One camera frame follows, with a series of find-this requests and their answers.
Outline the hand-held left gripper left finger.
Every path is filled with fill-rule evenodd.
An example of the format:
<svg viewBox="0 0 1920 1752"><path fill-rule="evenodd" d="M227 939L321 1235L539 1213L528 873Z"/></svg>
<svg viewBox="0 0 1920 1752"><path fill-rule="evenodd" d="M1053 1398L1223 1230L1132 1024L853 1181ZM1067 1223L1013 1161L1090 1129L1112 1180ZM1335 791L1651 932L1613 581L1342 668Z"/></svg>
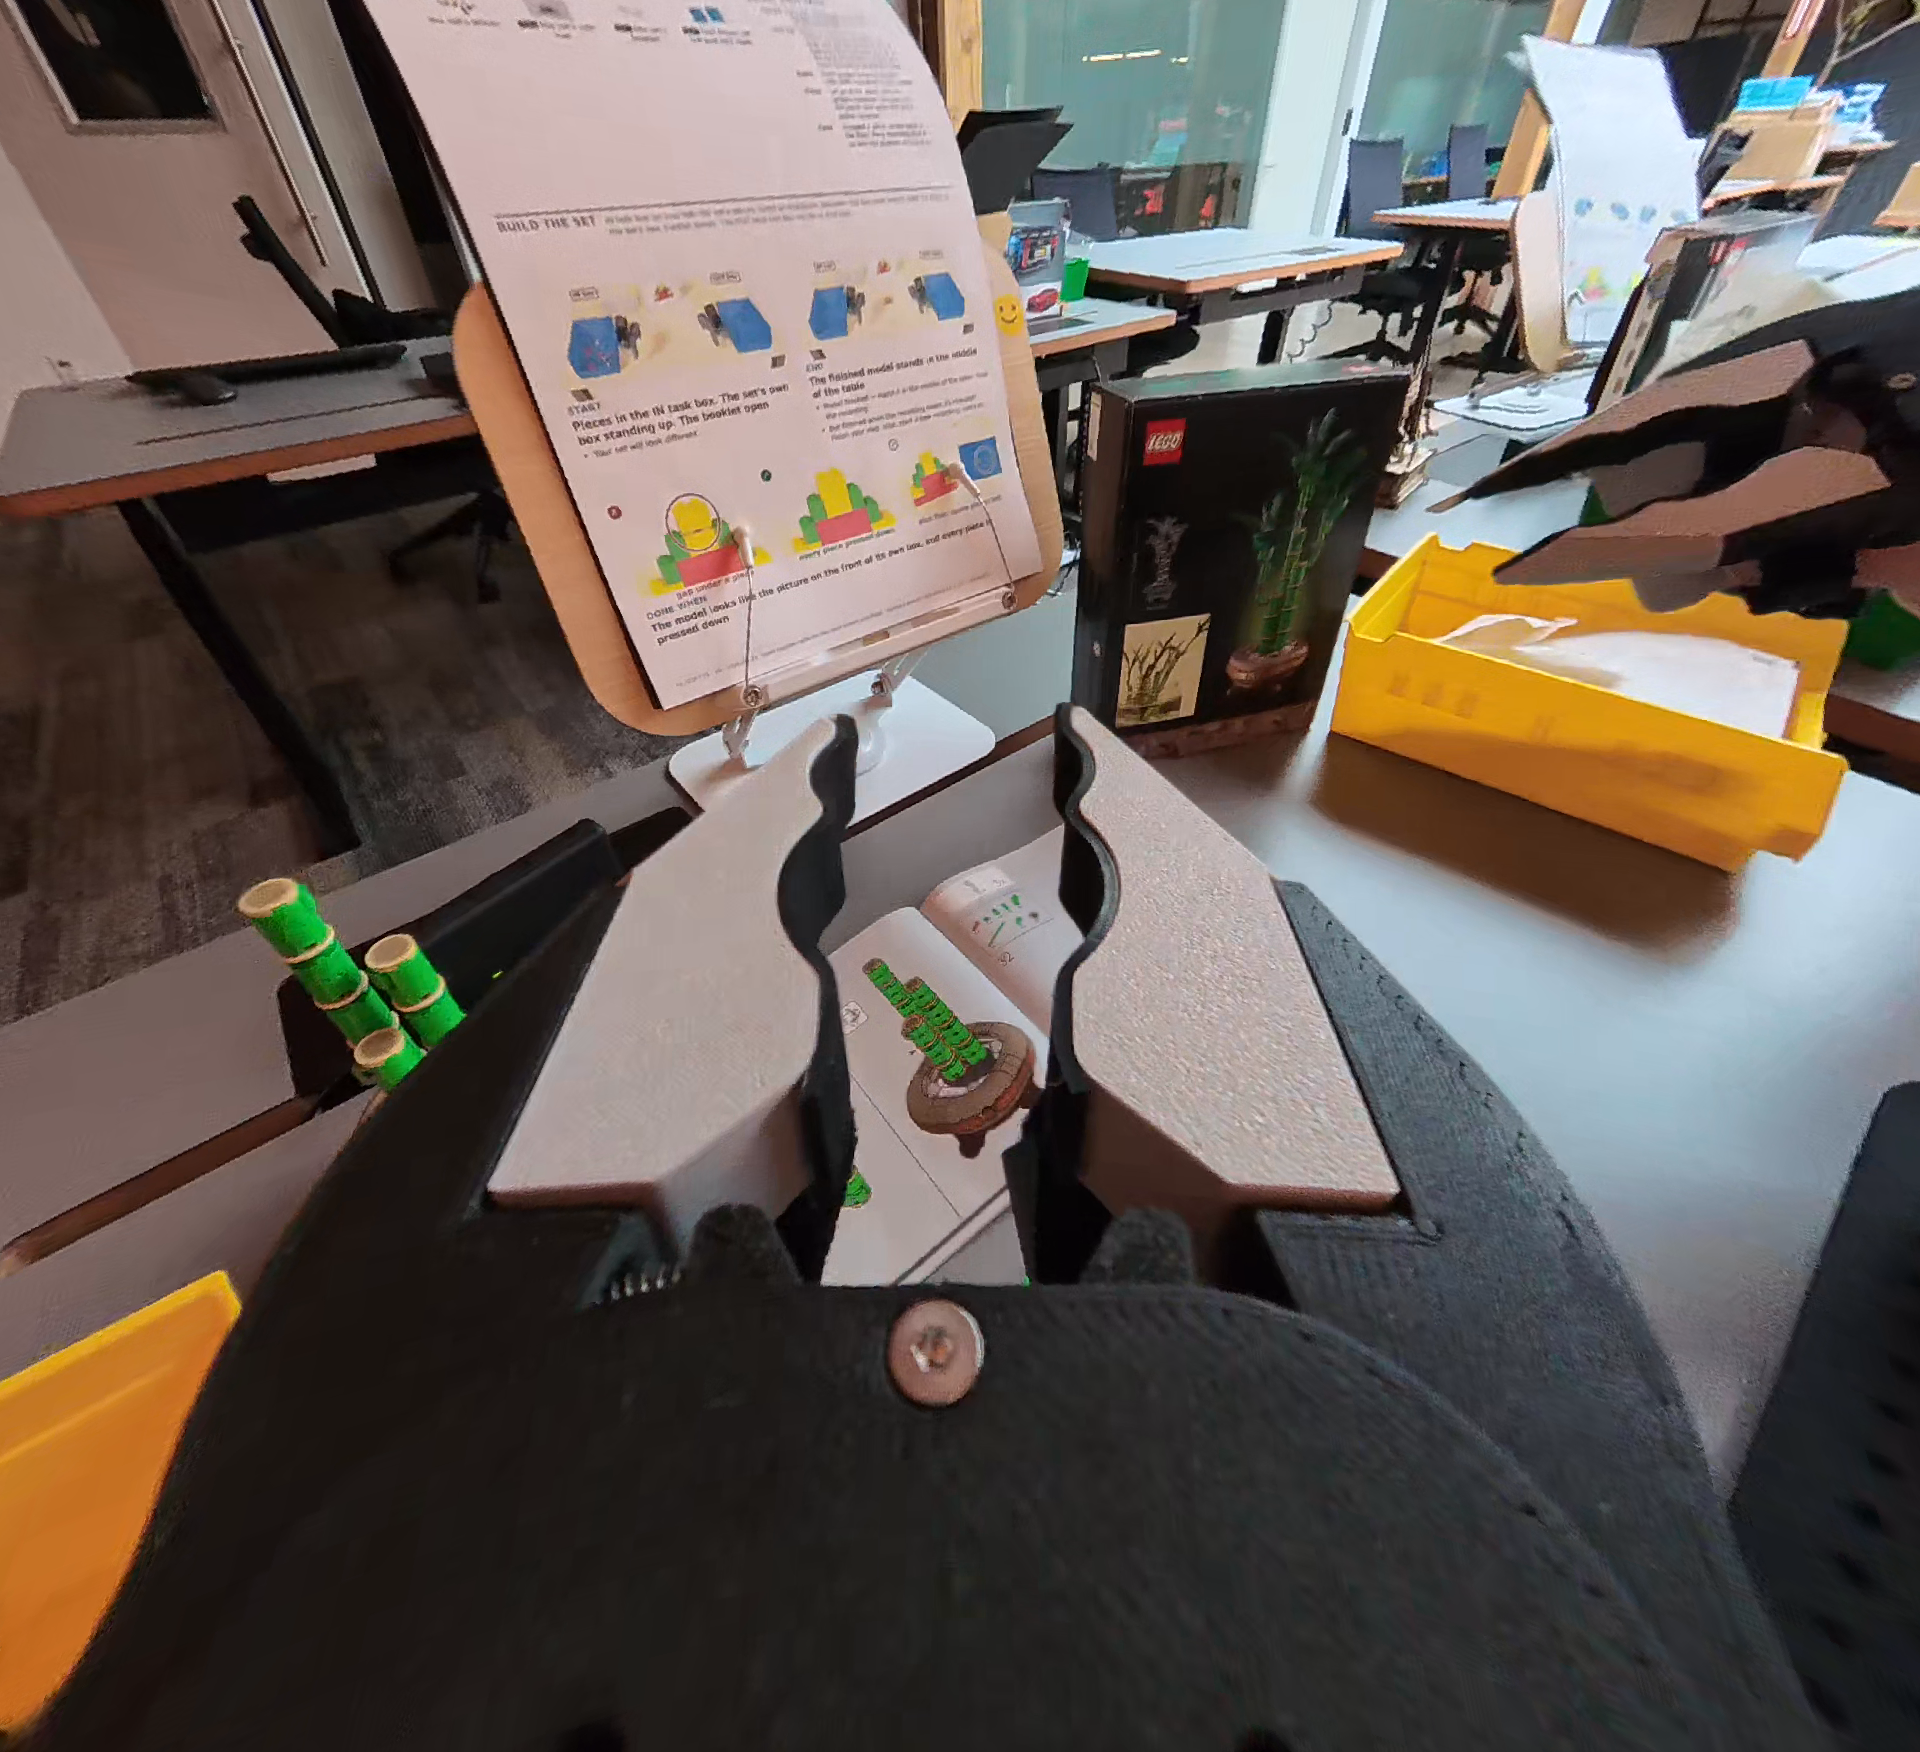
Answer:
<svg viewBox="0 0 1920 1752"><path fill-rule="evenodd" d="M768 1215L819 1282L851 1177L837 986L855 731L822 720L630 877L488 1189L632 1207L684 1252L722 1205Z"/></svg>

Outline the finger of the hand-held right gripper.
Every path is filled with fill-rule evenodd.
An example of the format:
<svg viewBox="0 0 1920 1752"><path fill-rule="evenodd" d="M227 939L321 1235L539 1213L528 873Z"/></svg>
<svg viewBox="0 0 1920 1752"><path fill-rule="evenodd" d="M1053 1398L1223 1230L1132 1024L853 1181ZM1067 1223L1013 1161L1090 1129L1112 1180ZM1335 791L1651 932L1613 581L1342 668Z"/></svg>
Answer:
<svg viewBox="0 0 1920 1752"><path fill-rule="evenodd" d="M1895 477L1872 454L1804 444L1714 484L1705 444L1632 448L1574 468L1539 448L1490 473L1490 495L1590 477L1604 515L1574 524L1498 567L1505 584L1627 581L1658 613L1714 592L1766 592L1809 581L1855 586L1855 559L1895 532Z"/></svg>
<svg viewBox="0 0 1920 1752"><path fill-rule="evenodd" d="M1726 468L1777 450L1795 397L1819 371L1806 339L1672 373L1562 435L1538 444L1459 491L1456 501L1531 491L1590 476L1583 522L1611 522L1652 501L1690 495Z"/></svg>

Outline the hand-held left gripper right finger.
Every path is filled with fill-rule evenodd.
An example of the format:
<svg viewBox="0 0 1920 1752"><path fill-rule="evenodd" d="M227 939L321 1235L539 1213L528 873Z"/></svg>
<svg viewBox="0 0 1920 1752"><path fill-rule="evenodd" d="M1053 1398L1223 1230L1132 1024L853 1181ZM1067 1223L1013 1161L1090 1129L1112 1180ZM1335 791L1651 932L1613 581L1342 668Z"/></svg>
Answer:
<svg viewBox="0 0 1920 1752"><path fill-rule="evenodd" d="M1400 1177L1261 858L1079 706L1058 709L1053 792L1082 939L1021 1133L1033 1282L1078 1281L1124 1212L1173 1212L1223 1282L1252 1212L1393 1212Z"/></svg>

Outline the yellow plastic bin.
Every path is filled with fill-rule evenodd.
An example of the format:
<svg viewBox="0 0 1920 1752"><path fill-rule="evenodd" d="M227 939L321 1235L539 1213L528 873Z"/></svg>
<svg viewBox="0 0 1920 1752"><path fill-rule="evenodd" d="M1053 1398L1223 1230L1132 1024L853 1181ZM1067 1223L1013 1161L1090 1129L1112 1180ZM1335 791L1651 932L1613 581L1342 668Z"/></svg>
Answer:
<svg viewBox="0 0 1920 1752"><path fill-rule="evenodd" d="M1647 613L1626 583L1503 586L1505 559L1428 535L1391 565L1347 621L1331 730L1720 871L1812 850L1845 775L1826 749L1839 624L1756 615L1729 597ZM1756 731L1455 637L1501 617L1571 635L1714 638L1784 662L1793 694L1780 731Z"/></svg>
<svg viewBox="0 0 1920 1752"><path fill-rule="evenodd" d="M238 1312L218 1270L5 1381L5 1735L46 1708L109 1610Z"/></svg>

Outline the black building set box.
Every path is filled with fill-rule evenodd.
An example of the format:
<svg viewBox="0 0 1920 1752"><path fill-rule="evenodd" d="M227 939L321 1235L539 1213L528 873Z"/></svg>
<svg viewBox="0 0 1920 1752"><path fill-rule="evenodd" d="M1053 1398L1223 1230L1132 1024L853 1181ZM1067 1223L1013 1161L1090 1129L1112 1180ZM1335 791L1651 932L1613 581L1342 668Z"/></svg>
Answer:
<svg viewBox="0 0 1920 1752"><path fill-rule="evenodd" d="M1688 328L1751 323L1763 299L1795 274L1815 226L1808 210L1740 207L1661 232L1593 373L1588 412L1678 364Z"/></svg>
<svg viewBox="0 0 1920 1752"><path fill-rule="evenodd" d="M1308 363L1093 388L1074 702L1154 757L1304 731L1410 382Z"/></svg>

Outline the white crumpled bags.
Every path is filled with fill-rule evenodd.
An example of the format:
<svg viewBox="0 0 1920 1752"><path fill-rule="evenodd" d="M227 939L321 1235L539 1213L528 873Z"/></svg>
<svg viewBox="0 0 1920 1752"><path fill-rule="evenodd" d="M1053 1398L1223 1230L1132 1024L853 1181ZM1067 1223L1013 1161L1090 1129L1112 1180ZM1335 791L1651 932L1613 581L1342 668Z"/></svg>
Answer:
<svg viewBox="0 0 1920 1752"><path fill-rule="evenodd" d="M1571 619L1481 615L1447 648L1766 737L1789 734L1802 672L1781 656L1714 635L1583 630Z"/></svg>

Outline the black rectangular box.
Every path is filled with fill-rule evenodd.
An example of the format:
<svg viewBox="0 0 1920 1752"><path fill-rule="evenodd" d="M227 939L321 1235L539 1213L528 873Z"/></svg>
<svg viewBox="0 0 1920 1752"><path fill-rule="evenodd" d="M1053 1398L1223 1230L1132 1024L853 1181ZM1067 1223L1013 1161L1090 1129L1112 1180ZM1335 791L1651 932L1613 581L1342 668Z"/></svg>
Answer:
<svg viewBox="0 0 1920 1752"><path fill-rule="evenodd" d="M352 943L352 953L365 962L377 937L409 932L453 998L472 1012L593 893L614 887L692 822L684 808L662 808L612 833L579 821L417 920L377 927ZM290 1093L314 1096L324 1110L342 1105L353 1086L348 1043L325 1029L321 1008L290 975L276 990L276 1008Z"/></svg>

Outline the open building instruction booklet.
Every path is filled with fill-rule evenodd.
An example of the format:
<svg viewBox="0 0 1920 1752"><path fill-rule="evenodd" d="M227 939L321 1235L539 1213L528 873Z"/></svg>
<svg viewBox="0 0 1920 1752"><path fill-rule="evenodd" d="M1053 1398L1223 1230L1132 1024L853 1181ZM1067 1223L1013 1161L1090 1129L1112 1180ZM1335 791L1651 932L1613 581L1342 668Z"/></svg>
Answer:
<svg viewBox="0 0 1920 1752"><path fill-rule="evenodd" d="M1051 830L833 952L855 1154L828 1285L1021 1282L1005 1161L1082 943L1061 857Z"/></svg>

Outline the green bamboo brick model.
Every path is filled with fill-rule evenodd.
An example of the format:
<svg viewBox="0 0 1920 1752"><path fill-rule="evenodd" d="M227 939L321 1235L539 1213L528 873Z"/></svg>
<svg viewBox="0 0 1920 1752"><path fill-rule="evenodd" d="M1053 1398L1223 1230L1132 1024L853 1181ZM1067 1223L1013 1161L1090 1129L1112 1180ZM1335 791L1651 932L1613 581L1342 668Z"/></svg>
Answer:
<svg viewBox="0 0 1920 1752"><path fill-rule="evenodd" d="M394 932L353 953L295 877L250 885L237 911L275 950L301 994L350 1046L357 1085L394 1088L424 1054L466 1023L466 1012L419 939Z"/></svg>

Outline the white stand base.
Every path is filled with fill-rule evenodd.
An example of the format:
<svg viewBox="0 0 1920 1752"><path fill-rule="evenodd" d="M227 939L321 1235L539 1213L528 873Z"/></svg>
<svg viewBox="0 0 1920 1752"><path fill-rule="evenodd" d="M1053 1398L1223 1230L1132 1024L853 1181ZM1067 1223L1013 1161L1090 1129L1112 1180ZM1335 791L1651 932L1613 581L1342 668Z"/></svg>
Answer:
<svg viewBox="0 0 1920 1752"><path fill-rule="evenodd" d="M851 825L877 818L976 767L995 744L984 722L910 679L915 662L915 656L900 658L740 717L681 748L668 760L668 775L698 808L709 808L808 725L845 716L858 737Z"/></svg>

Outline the grey desk with wooden edge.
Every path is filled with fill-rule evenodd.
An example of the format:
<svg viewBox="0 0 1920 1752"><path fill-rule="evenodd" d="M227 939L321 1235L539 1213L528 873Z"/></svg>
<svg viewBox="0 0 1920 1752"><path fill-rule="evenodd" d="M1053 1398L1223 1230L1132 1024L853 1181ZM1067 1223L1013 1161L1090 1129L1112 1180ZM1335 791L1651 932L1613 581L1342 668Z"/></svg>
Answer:
<svg viewBox="0 0 1920 1752"><path fill-rule="evenodd" d="M1090 248L1090 282L1102 292L1136 292L1173 307L1190 324L1265 315L1259 363L1273 364L1293 309L1352 299L1369 273L1404 251L1382 238L1292 243L1247 228L1127 236Z"/></svg>
<svg viewBox="0 0 1920 1752"><path fill-rule="evenodd" d="M497 484L449 339L29 392L3 454L7 515L124 515L299 783L325 857L359 845L350 796L191 555L470 494Z"/></svg>

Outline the black perforated panel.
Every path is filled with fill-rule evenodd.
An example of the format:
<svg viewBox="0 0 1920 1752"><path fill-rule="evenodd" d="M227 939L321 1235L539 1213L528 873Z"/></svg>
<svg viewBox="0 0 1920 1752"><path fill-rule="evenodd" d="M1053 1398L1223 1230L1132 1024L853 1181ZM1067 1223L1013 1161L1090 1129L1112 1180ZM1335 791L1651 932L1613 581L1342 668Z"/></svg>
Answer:
<svg viewBox="0 0 1920 1752"><path fill-rule="evenodd" d="M1918 1086L1881 1101L1732 1497L1841 1747L1918 1746Z"/></svg>

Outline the printed instruction sheet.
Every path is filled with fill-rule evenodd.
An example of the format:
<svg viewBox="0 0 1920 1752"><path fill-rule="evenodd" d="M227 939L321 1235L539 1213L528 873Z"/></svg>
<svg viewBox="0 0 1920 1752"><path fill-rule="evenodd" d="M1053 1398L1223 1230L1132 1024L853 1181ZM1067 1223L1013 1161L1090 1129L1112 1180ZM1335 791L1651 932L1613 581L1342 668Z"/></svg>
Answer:
<svg viewBox="0 0 1920 1752"><path fill-rule="evenodd" d="M1040 565L996 280L886 0L359 0L662 707Z"/></svg>

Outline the white door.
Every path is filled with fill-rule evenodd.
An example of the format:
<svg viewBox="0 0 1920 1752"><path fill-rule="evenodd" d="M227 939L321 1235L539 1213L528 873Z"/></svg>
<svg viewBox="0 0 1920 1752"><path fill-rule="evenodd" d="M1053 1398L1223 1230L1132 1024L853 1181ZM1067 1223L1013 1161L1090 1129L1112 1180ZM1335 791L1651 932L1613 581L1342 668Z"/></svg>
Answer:
<svg viewBox="0 0 1920 1752"><path fill-rule="evenodd" d="M3 0L5 152L140 366L321 346L244 251L249 198L316 288L365 292L256 0Z"/></svg>

